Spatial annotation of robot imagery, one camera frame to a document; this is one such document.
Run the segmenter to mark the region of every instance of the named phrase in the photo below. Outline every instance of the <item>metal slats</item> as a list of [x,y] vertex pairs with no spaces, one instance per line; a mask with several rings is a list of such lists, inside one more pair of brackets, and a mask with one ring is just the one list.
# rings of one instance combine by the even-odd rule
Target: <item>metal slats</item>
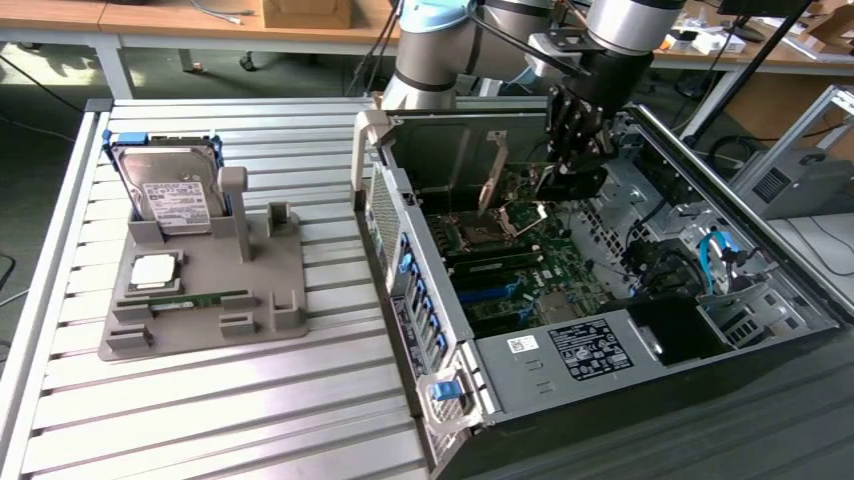
[[63,480],[427,478],[348,203],[346,153],[354,114],[366,105],[196,104],[143,109],[123,102],[109,129],[207,133],[216,128],[227,145],[232,140],[224,156],[250,171],[247,208],[260,211],[270,201],[288,201],[300,217],[310,333],[160,358],[100,361],[95,351],[129,211],[101,155],[64,277],[67,298],[49,326],[52,357],[32,418],[32,428],[41,430],[29,439],[21,473]]

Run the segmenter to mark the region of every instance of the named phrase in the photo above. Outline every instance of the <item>floor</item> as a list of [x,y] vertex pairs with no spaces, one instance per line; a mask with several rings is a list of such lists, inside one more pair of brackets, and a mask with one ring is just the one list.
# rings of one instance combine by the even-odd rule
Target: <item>floor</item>
[[[312,61],[308,55],[256,53],[259,71],[250,73],[239,66],[236,52],[207,50],[192,53],[193,60],[205,70],[201,74],[180,70],[175,50],[127,49],[137,98],[336,97],[342,96],[350,82],[346,72],[352,71],[359,61],[356,57],[344,56],[320,56]],[[31,51],[8,44],[1,54],[79,107],[89,98],[109,97],[97,57],[89,48],[44,45]],[[388,74],[391,59],[383,66]],[[4,118],[73,137],[79,114],[8,65],[0,64],[0,67],[0,253],[17,260],[15,272],[0,292],[0,299],[5,299],[29,286],[72,144],[9,124]],[[658,73],[660,78],[647,79],[640,85],[635,101],[650,105],[670,123],[683,102],[673,89],[678,72]],[[460,78],[458,92],[468,92],[471,83],[471,78]],[[516,88],[504,93],[524,92]],[[694,102],[687,104],[683,117],[694,106]],[[737,124],[722,118],[707,139],[733,132],[742,133]],[[5,263],[0,263],[0,272],[4,269]],[[23,305],[20,299],[0,308],[0,340],[12,339]]]

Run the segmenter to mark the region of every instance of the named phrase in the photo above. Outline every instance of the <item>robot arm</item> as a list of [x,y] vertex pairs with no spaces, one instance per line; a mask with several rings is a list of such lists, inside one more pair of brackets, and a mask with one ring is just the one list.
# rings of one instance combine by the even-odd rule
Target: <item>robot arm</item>
[[[685,0],[595,0],[583,28],[550,29],[551,0],[407,0],[395,76],[383,109],[454,108],[456,75],[510,81],[526,68],[550,89],[550,160],[563,175],[615,153],[610,122],[652,63]],[[479,22],[472,21],[479,15]],[[518,41],[512,46],[479,23]]]

